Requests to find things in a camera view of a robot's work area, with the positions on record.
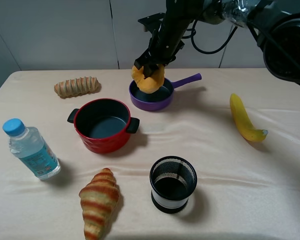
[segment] red pot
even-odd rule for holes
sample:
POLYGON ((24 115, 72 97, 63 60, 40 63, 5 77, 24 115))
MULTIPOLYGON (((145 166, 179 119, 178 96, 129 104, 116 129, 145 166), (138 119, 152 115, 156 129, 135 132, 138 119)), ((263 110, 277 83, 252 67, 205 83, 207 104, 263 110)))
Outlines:
POLYGON ((138 130, 140 120, 131 117, 121 101, 101 98, 74 109, 67 120, 84 145, 98 154, 111 153, 123 147, 138 130))

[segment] table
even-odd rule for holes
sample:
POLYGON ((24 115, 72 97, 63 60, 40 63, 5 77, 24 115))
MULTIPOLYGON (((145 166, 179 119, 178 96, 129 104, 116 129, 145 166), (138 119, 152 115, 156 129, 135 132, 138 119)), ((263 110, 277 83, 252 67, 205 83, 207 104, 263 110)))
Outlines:
POLYGON ((266 69, 167 69, 178 88, 172 104, 145 112, 130 101, 130 70, 19 71, 0 89, 0 240, 84 239, 79 191, 108 167, 122 198, 107 240, 300 240, 300 86, 266 69), (59 81, 97 77, 98 93, 61 99, 59 81), (238 94, 263 143, 247 142, 229 108, 238 94), (74 108, 115 98, 140 119, 140 129, 120 150, 87 150, 67 122, 74 108), (61 162, 61 172, 40 181, 10 152, 2 130, 10 118, 37 127, 61 162), (198 184, 182 212, 160 212, 151 201, 149 172, 164 156, 195 168, 198 184))

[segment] banana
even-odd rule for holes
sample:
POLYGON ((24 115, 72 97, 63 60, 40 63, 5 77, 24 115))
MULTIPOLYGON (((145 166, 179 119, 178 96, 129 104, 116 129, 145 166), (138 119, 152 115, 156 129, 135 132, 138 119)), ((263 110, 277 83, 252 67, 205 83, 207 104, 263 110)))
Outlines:
POLYGON ((251 123, 245 106, 240 97, 235 93, 230 96, 230 108, 233 120, 240 134, 248 141, 262 142, 265 140, 268 131, 264 129, 256 129, 251 123))

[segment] pot handle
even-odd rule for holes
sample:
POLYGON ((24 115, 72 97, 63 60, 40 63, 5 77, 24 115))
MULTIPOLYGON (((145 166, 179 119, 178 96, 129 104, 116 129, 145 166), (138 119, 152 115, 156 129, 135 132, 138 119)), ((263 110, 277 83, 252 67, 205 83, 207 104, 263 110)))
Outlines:
POLYGON ((179 81, 174 81, 174 82, 171 82, 171 83, 172 83, 173 88, 176 89, 176 88, 181 87, 185 84, 189 84, 189 83, 192 83, 192 82, 195 82, 195 81, 199 81, 201 79, 202 79, 201 74, 197 73, 195 75, 192 75, 192 76, 189 76, 187 78, 181 79, 179 81))
POLYGON ((139 124, 140 124, 140 120, 138 118, 131 117, 130 124, 126 128, 125 131, 128 134, 135 134, 137 132, 138 128, 139 128, 139 124))
POLYGON ((75 108, 73 109, 73 111, 70 113, 68 119, 67 119, 67 122, 68 123, 71 123, 73 124, 74 121, 75 121, 75 116, 76 116, 76 113, 79 111, 79 108, 75 108))

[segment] black mesh cup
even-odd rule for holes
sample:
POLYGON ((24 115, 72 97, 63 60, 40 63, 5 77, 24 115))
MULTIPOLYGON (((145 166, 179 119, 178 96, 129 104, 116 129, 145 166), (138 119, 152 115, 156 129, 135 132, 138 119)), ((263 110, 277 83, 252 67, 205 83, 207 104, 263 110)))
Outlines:
POLYGON ((151 198, 160 211, 175 214, 185 208, 197 186, 194 167, 177 156, 166 156, 150 170, 151 198))

